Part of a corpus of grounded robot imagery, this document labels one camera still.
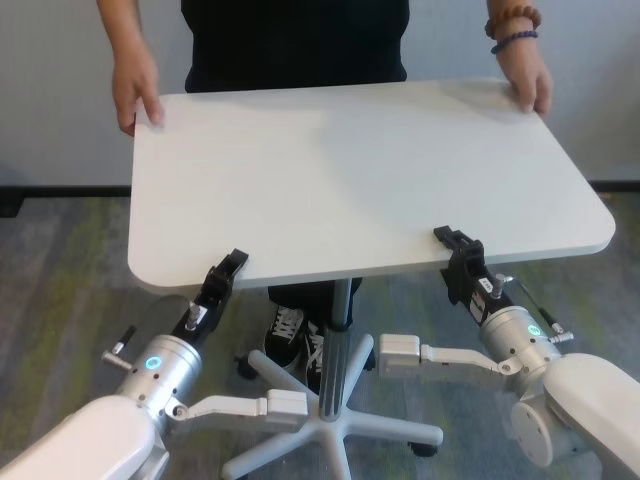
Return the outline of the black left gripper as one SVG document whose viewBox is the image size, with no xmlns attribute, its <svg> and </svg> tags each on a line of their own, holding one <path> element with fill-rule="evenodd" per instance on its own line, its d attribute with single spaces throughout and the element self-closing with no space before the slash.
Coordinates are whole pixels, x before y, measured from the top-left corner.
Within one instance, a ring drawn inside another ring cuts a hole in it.
<svg viewBox="0 0 640 480">
<path fill-rule="evenodd" d="M 230 298 L 236 275 L 246 264 L 249 255 L 233 249 L 217 265 L 212 266 L 196 295 L 172 330 L 177 337 L 196 350 L 217 328 Z"/>
</svg>

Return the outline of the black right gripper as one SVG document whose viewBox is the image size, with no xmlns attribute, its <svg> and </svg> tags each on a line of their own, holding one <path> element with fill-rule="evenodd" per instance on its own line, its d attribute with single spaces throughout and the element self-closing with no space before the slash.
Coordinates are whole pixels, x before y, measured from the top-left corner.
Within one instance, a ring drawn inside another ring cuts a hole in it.
<svg viewBox="0 0 640 480">
<path fill-rule="evenodd" d="M 478 325 L 496 312 L 514 305 L 506 293 L 501 293 L 498 298 L 493 296 L 494 277 L 485 264 L 481 243 L 448 225 L 436 227 L 433 233 L 452 252 L 447 268 L 441 269 L 440 275 L 453 305 L 461 303 Z"/>
</svg>

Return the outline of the person's left hand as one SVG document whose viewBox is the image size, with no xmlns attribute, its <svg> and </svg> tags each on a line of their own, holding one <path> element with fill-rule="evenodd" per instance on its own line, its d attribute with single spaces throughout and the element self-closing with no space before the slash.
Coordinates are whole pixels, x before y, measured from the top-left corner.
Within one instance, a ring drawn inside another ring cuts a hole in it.
<svg viewBox="0 0 640 480">
<path fill-rule="evenodd" d="M 497 62 L 525 113 L 551 110 L 553 80 L 535 41 L 520 40 L 497 54 Z"/>
</svg>

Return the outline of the person's right hand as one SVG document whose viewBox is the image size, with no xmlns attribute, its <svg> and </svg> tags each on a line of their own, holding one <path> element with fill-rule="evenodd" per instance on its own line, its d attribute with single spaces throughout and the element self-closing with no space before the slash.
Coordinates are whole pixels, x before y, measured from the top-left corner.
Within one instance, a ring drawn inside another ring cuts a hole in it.
<svg viewBox="0 0 640 480">
<path fill-rule="evenodd" d="M 145 45 L 118 52 L 114 57 L 112 95 L 119 128 L 135 134 L 136 112 L 142 105 L 152 125 L 160 125 L 164 109 L 158 91 L 155 60 Z"/>
</svg>

